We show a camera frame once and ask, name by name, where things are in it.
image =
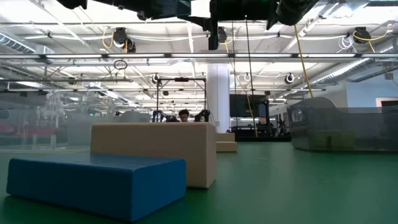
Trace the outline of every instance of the ceiling light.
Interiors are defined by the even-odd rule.
[[[91,55],[46,55],[47,58],[101,58],[100,54],[91,54]]]
[[[265,57],[265,58],[290,58],[292,54],[250,54],[250,57]],[[249,54],[235,54],[235,57],[249,57]]]
[[[362,54],[362,57],[396,58],[398,54]]]
[[[252,118],[240,118],[239,120],[240,120],[240,121],[253,121]]]
[[[205,58],[205,57],[219,57],[226,58],[228,54],[172,54],[172,57],[177,58]]]
[[[326,89],[311,89],[312,91],[326,91]],[[308,89],[291,89],[291,91],[310,91]]]
[[[40,58],[38,55],[0,55],[1,59],[19,59],[19,58],[26,58],[26,59],[34,59],[34,58]]]
[[[111,54],[110,58],[162,58],[164,54]]]
[[[100,51],[105,51],[107,54],[109,54],[109,52],[106,49],[99,49]]]
[[[35,82],[17,82],[17,83],[21,84],[21,85],[25,85],[25,86],[30,86],[30,87],[33,87],[33,88],[46,87],[45,85],[41,85],[41,84],[38,84],[38,83],[35,83]]]
[[[261,91],[287,91],[288,89],[278,89],[278,88],[255,88]]]
[[[292,84],[294,82],[294,75],[289,73],[288,75],[285,76],[285,83],[286,84]]]
[[[337,58],[341,58],[341,57],[354,57],[355,54],[303,54],[303,57],[318,57],[318,58],[328,58],[328,57],[337,57]]]

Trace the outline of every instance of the screen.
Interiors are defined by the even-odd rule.
[[[246,95],[229,95],[229,113],[231,117],[251,117],[250,108],[254,117],[265,117],[266,106],[264,104],[266,97],[264,95],[249,95],[250,107]]]

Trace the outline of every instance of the wire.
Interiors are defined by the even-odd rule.
[[[357,37],[357,36],[355,36],[355,33],[357,33],[356,31],[353,32],[353,36],[355,38],[359,39],[359,40],[374,41],[374,40],[379,40],[379,39],[385,37],[389,33],[389,31],[390,31],[390,26],[387,26],[387,30],[386,30],[386,33],[384,35],[382,35],[380,37],[377,37],[377,38],[373,38],[373,39],[364,39],[364,38]]]
[[[112,40],[111,40],[111,45],[110,46],[107,46],[106,44],[105,44],[105,39],[104,39],[104,36],[105,36],[105,33],[106,33],[106,28],[104,28],[104,34],[102,35],[102,44],[104,45],[104,47],[106,47],[107,49],[110,49],[111,47],[112,47],[112,45],[113,45],[113,34],[114,34],[114,32],[112,32]]]
[[[251,103],[253,105],[254,109],[254,89],[253,89],[253,77],[252,77],[252,72],[251,72],[251,57],[250,57],[250,41],[249,41],[249,27],[248,27],[248,19],[247,15],[245,16],[245,22],[246,22],[246,36],[248,37],[248,53],[249,53],[249,69],[250,69],[250,82],[251,82]],[[253,112],[250,107],[250,100],[248,94],[246,94],[246,97],[248,98],[248,103],[249,103],[249,110],[250,110],[250,115],[253,118],[253,126],[254,126],[254,135],[257,137],[257,128],[256,128],[256,120],[254,119]]]
[[[372,45],[372,42],[371,42],[371,41],[369,41],[369,45],[371,46],[371,49],[372,49],[373,53],[376,53],[376,51],[375,51],[374,48],[373,48],[373,45]]]
[[[313,98],[313,94],[312,94],[311,85],[310,85],[310,82],[309,82],[309,80],[308,80],[308,76],[307,76],[307,70],[305,69],[305,65],[304,65],[304,59],[303,59],[303,53],[302,53],[302,51],[301,51],[301,45],[300,45],[300,39],[299,39],[299,33],[297,32],[297,26],[296,26],[296,25],[294,25],[294,32],[296,33],[296,39],[297,39],[297,45],[298,45],[298,51],[300,52],[301,64],[303,65],[303,71],[304,71],[304,77],[305,77],[305,81],[307,82],[308,89],[310,90],[311,98]]]
[[[224,44],[224,45],[225,45],[226,52],[229,53],[228,44]]]

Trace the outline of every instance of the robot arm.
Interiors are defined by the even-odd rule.
[[[209,122],[210,111],[209,110],[202,110],[195,116],[195,122],[200,122],[201,118],[205,118],[205,122]]]
[[[166,118],[166,122],[178,122],[175,116],[167,115],[163,111],[158,110],[154,111],[152,114],[152,122],[154,123],[156,121],[156,116],[160,114],[160,122],[162,122],[163,118]]]

